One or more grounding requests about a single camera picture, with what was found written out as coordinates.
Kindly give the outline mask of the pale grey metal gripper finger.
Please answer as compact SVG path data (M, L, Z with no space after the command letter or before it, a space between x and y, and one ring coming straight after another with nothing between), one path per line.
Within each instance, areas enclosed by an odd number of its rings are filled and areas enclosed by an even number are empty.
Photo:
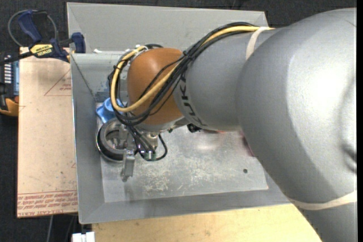
M135 154L133 150L124 150L123 153L123 166L121 169L121 179L123 182L127 182L128 178L133 176Z

